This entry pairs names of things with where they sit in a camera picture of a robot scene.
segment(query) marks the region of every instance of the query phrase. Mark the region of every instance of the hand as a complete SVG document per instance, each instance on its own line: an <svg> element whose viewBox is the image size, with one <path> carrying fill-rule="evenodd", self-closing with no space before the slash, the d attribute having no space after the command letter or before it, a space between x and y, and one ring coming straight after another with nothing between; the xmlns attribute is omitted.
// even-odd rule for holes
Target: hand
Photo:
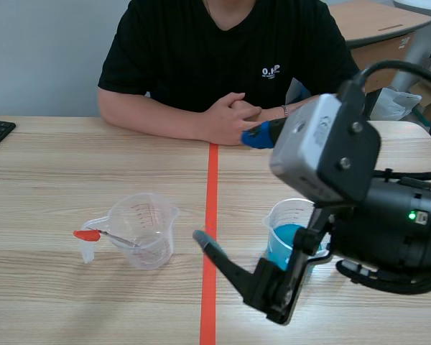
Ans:
<svg viewBox="0 0 431 345"><path fill-rule="evenodd" d="M245 110L245 109L256 108L256 106L253 106L252 104L249 104L246 101L234 101L233 104L230 106L230 108L234 110ZM246 121L258 121L257 120L258 118L259 116L252 116L247 118Z"/></svg>
<svg viewBox="0 0 431 345"><path fill-rule="evenodd" d="M243 131L259 125L259 122L246 121L258 116L261 108L256 106L245 109L232 109L235 102L241 101L244 93L230 93L216 101L207 111L201 114L200 130L202 139L213 144L240 145Z"/></svg>

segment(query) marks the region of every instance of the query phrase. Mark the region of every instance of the t-shirt logo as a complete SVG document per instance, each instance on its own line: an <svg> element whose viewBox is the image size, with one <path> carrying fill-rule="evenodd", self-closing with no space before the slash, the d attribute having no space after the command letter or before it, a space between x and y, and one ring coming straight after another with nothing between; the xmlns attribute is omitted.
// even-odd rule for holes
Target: t-shirt logo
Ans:
<svg viewBox="0 0 431 345"><path fill-rule="evenodd" d="M275 65L273 68L270 69L264 68L263 70L261 70L261 76L262 78L274 79L276 73L279 73L280 68L280 65Z"/></svg>

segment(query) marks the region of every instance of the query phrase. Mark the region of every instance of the empty measuring cup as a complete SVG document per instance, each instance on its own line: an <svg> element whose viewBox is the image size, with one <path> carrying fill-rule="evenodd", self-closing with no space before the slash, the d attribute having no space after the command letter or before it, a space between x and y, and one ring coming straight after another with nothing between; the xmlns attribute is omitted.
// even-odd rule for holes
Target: empty measuring cup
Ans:
<svg viewBox="0 0 431 345"><path fill-rule="evenodd" d="M268 245L265 257L282 270L287 269L295 232L306 227L313 212L313 203L305 199L287 199L277 203L263 220L269 229ZM320 250L315 257L321 257L325 251ZM313 266L308 268L311 274Z"/></svg>
<svg viewBox="0 0 431 345"><path fill-rule="evenodd" d="M172 227L178 213L178 208L158 194L136 194L120 200L107 217L83 224L82 230L106 231L126 240L108 238L133 266L153 270L167 262L174 251ZM85 262L93 260L93 242L81 241L81 252Z"/></svg>

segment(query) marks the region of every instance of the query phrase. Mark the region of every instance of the black cable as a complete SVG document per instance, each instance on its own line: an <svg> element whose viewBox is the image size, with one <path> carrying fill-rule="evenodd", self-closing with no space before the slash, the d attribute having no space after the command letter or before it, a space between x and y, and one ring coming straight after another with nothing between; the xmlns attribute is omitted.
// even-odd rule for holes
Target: black cable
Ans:
<svg viewBox="0 0 431 345"><path fill-rule="evenodd" d="M385 293L395 293L398 295L421 295L431 292L431 276L413 283L386 282L375 278L360 275L343 266L343 261L337 262L335 267L342 275L351 279L356 284L364 285L368 288L383 291Z"/></svg>
<svg viewBox="0 0 431 345"><path fill-rule="evenodd" d="M401 178L414 178L415 180L431 181L431 171L430 172L392 172L386 170L375 170L375 178L390 178L394 180L400 180Z"/></svg>
<svg viewBox="0 0 431 345"><path fill-rule="evenodd" d="M355 77L354 81L358 84L360 88L363 88L366 85L367 78L374 74L378 70L386 70L386 69L395 69L395 70L402 70L404 72L411 73L413 75L417 75L426 81L429 81L431 83L431 72L421 66L415 65L413 63L407 63L405 61L400 60L385 60L380 61L379 63L374 63L369 68L366 68L365 70L362 70L359 72ZM431 180L431 172L388 172L375 170L374 171L374 177L375 178L393 178L393 179L400 179L400 178L414 178L417 180Z"/></svg>
<svg viewBox="0 0 431 345"><path fill-rule="evenodd" d="M374 63L369 68L362 70L359 72L354 81L357 82L360 88L363 88L366 85L367 78L374 74L378 70L386 70L386 69L394 69L401 70L403 72L409 72L411 74L417 75L431 83L431 72L423 67L418 65L414 65L413 63L406 63L405 61L400 60L385 60L380 61L379 63Z"/></svg>

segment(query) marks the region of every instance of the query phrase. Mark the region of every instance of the person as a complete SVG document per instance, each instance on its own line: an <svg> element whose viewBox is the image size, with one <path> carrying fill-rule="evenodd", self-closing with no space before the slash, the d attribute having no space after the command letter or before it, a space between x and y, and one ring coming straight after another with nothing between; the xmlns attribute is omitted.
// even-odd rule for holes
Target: person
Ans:
<svg viewBox="0 0 431 345"><path fill-rule="evenodd" d="M119 127L237 145L302 104L284 106L293 78L319 95L357 72L319 0L131 0L98 103Z"/></svg>

